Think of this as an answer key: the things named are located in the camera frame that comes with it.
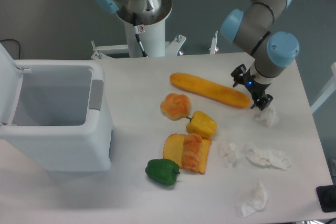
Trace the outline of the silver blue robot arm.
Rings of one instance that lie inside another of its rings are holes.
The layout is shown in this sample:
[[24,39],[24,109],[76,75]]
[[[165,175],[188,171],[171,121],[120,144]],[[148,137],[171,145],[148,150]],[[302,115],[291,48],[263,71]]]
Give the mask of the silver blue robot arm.
[[289,7],[292,0],[250,0],[246,11],[235,9],[221,26],[221,34],[253,57],[247,68],[238,66],[231,76],[234,86],[243,85],[251,94],[253,107],[264,110],[273,101],[266,89],[296,58],[297,38],[284,31],[271,33],[269,27]]

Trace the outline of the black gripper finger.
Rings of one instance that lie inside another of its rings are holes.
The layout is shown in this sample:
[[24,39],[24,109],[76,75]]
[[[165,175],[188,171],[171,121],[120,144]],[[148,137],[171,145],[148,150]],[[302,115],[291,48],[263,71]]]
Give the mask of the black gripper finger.
[[262,96],[256,97],[252,96],[253,105],[250,107],[251,109],[257,107],[260,111],[266,109],[273,101],[273,96],[269,94],[263,94]]
[[245,85],[245,74],[246,66],[244,64],[239,65],[233,70],[233,72],[230,74],[234,81],[233,88],[235,88],[239,84]]

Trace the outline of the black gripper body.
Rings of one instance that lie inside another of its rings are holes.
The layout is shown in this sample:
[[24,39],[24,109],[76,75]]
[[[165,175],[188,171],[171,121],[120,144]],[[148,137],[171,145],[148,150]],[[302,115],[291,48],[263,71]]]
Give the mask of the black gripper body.
[[243,83],[246,89],[251,93],[252,98],[272,97],[266,93],[266,89],[272,83],[272,78],[266,78],[258,72],[250,73],[248,70],[243,74]]

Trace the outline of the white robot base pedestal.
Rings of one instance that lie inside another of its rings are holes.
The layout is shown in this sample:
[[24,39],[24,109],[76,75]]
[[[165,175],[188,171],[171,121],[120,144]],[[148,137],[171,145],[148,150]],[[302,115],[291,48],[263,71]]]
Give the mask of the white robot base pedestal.
[[181,55],[180,48],[186,37],[178,34],[166,41],[166,19],[172,11],[172,0],[129,0],[118,8],[113,0],[95,0],[110,14],[123,22],[126,45],[96,46],[92,41],[94,56],[128,53],[130,58],[164,57]]

